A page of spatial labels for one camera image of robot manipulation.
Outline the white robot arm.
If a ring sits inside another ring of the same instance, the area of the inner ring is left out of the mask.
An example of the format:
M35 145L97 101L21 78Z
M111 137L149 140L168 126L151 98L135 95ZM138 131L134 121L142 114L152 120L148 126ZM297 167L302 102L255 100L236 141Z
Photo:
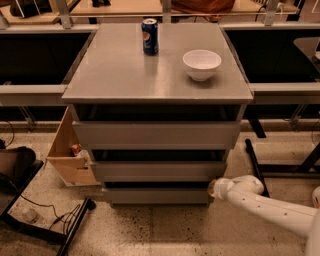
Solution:
M211 197L276 224L307 239L305 256L320 256L320 209L265 197L263 183L252 175L218 178L208 185Z

